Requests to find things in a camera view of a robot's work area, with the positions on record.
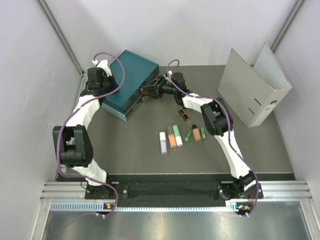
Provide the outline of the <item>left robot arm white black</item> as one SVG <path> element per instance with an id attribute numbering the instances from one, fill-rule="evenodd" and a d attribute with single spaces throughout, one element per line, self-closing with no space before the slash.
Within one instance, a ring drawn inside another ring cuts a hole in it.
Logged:
<path id="1" fill-rule="evenodd" d="M 81 92 L 72 115 L 63 129 L 55 126 L 52 130 L 57 165 L 70 168 L 87 180 L 102 198 L 109 198 L 114 191 L 107 182 L 108 173 L 94 160 L 94 149 L 87 129 L 93 116 L 100 109 L 105 97 L 118 91 L 119 85 L 111 69 L 103 62 L 87 70 L 88 80 Z"/>

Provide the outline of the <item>teal drawer organizer box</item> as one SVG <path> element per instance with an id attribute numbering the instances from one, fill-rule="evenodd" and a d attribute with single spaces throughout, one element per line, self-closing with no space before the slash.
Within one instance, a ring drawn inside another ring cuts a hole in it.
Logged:
<path id="1" fill-rule="evenodd" d="M 159 75 L 159 65 L 128 50 L 123 51 L 118 59 L 124 67 L 124 83 L 117 93 L 104 99 L 101 108 L 129 122 L 144 103 L 140 87 Z"/>

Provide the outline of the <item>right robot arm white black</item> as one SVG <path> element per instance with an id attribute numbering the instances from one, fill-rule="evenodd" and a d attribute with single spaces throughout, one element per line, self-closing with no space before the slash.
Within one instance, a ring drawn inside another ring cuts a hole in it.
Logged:
<path id="1" fill-rule="evenodd" d="M 235 138 L 233 119 L 222 98 L 203 97 L 190 91 L 180 72 L 158 75 L 143 83 L 140 88 L 142 93 L 154 99 L 160 99 L 164 94 L 172 95 L 179 106 L 201 113 L 207 132 L 220 144 L 234 178 L 229 185 L 217 185 L 220 198 L 245 198 L 251 191 L 256 198 L 259 196 L 257 174 L 241 154 Z"/>

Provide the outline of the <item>green tube white cap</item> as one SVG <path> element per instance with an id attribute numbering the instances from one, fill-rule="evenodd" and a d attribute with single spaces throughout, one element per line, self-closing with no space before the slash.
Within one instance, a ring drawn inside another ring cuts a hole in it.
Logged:
<path id="1" fill-rule="evenodd" d="M 180 133 L 178 125 L 176 125 L 176 124 L 173 125 L 172 129 L 173 129 L 176 145 L 178 147 L 182 147 L 183 146 L 183 140 L 182 140 L 181 133 Z"/>

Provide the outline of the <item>foundation bottle black cap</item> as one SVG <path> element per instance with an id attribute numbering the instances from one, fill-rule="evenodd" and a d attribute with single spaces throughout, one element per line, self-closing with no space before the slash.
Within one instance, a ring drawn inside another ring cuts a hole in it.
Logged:
<path id="1" fill-rule="evenodd" d="M 202 141 L 200 129 L 195 124 L 192 125 L 192 134 L 193 134 L 193 138 L 196 142 Z"/>

